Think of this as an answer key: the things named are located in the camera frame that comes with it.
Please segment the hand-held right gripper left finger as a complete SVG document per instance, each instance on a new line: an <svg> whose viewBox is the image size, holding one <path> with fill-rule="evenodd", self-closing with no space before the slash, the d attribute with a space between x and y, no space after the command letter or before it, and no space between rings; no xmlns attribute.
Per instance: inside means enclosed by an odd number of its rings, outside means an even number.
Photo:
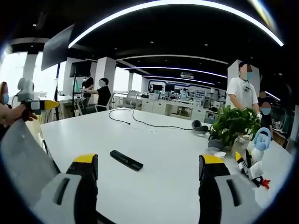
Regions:
<svg viewBox="0 0 299 224"><path fill-rule="evenodd" d="M43 224L96 224L98 155L77 157L42 190L33 212Z"/></svg>

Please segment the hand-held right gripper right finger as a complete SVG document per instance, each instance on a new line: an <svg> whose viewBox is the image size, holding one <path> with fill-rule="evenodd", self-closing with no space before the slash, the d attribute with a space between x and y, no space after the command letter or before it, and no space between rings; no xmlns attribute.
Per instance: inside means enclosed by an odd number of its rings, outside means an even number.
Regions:
<svg viewBox="0 0 299 224"><path fill-rule="evenodd" d="M252 224L263 211L253 189L211 154L199 156L198 194L200 224Z"/></svg>

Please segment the person's left hand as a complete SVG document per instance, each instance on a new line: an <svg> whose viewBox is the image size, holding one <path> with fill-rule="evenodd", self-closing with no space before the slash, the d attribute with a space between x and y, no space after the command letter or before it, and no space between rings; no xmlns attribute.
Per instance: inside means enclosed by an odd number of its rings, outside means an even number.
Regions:
<svg viewBox="0 0 299 224"><path fill-rule="evenodd" d="M31 112L25 104L21 104L14 108L14 120L23 119L23 121L33 121L37 116Z"/></svg>

